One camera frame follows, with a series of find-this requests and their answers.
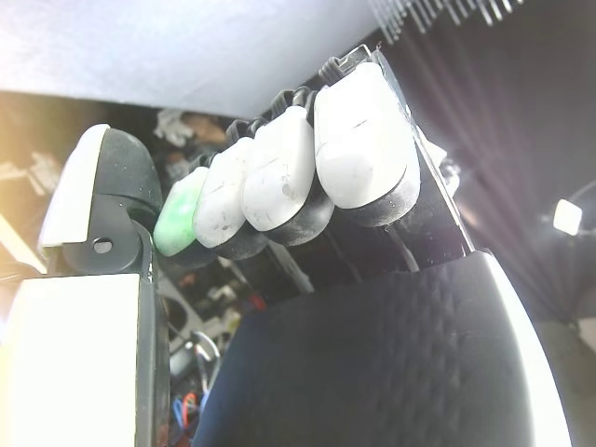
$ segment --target orange wire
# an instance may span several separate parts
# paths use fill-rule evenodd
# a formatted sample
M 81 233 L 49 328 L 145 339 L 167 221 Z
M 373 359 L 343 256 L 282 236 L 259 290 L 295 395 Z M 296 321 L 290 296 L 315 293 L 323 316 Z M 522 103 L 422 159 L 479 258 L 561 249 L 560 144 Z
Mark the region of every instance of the orange wire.
M 183 399 L 183 425 L 184 428 L 188 427 L 188 401 L 189 400 L 196 400 L 195 394 L 194 393 L 188 393 L 186 396 L 184 396 Z

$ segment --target red wire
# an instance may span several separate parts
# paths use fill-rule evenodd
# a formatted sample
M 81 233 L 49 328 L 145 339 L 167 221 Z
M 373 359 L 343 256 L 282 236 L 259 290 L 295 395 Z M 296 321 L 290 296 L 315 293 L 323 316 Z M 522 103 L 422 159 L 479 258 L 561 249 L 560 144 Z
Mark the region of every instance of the red wire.
M 183 399 L 183 426 L 184 428 L 188 427 L 188 401 L 189 400 L 196 400 L 194 393 L 188 393 L 184 396 Z

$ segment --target blue wire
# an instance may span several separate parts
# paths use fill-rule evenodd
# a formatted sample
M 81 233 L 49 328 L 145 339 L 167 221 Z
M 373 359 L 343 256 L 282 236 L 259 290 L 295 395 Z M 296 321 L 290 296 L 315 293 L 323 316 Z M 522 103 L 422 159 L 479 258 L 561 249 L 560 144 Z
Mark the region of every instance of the blue wire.
M 183 403 L 180 398 L 176 398 L 174 402 L 171 404 L 172 410 L 174 411 L 174 416 L 176 417 L 176 422 L 182 430 L 184 430 L 183 424 Z

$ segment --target screw hole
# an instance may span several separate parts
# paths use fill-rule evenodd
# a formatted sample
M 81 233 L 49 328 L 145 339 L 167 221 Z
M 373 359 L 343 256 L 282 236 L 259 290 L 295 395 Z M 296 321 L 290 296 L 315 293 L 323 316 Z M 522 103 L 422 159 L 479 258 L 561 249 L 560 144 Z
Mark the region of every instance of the screw hole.
M 107 237 L 100 237 L 93 241 L 93 250 L 98 254 L 105 254 L 112 249 L 112 241 Z

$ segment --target robotic hand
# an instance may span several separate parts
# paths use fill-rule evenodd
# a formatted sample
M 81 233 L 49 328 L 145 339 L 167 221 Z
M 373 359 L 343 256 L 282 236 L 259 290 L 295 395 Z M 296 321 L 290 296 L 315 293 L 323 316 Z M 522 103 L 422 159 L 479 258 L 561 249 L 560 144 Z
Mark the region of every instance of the robotic hand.
M 184 265 L 325 247 L 300 262 L 318 291 L 243 319 L 195 446 L 570 445 L 532 324 L 498 262 L 474 251 L 383 55 L 358 47 L 319 77 L 319 92 L 281 92 L 234 123 L 229 148 L 163 209 L 137 140 L 85 133 L 40 237 L 50 276 L 23 281 L 9 321 L 5 445 L 63 445 L 64 420 L 76 440 L 164 445 L 154 226 L 156 248 Z M 321 266 L 327 249 L 352 281 Z M 64 397 L 89 385 L 91 408 L 73 413 Z M 33 393 L 54 406 L 36 430 Z

